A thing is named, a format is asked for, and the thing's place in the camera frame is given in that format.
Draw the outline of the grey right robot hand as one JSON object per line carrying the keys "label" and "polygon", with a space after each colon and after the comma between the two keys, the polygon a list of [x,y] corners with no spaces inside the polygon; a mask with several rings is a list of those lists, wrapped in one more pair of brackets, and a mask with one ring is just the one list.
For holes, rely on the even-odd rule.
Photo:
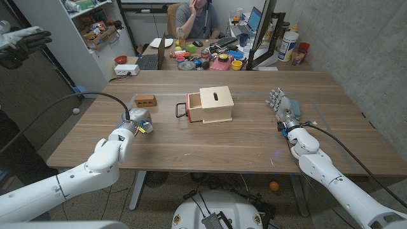
{"label": "grey right robot hand", "polygon": [[300,126],[301,111],[299,102],[290,99],[280,88],[269,93],[270,99],[265,102],[274,110],[277,119],[277,130],[287,135]]}

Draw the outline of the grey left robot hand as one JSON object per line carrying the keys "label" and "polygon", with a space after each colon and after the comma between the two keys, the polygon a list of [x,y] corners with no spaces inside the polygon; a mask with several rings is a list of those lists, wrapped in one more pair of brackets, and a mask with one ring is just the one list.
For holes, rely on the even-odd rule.
{"label": "grey left robot hand", "polygon": [[125,128],[131,131],[133,134],[140,127],[142,133],[150,133],[153,131],[153,125],[151,115],[147,109],[144,108],[132,108],[129,110],[130,119],[126,119],[126,113],[121,115],[122,123],[118,125],[118,128]]}

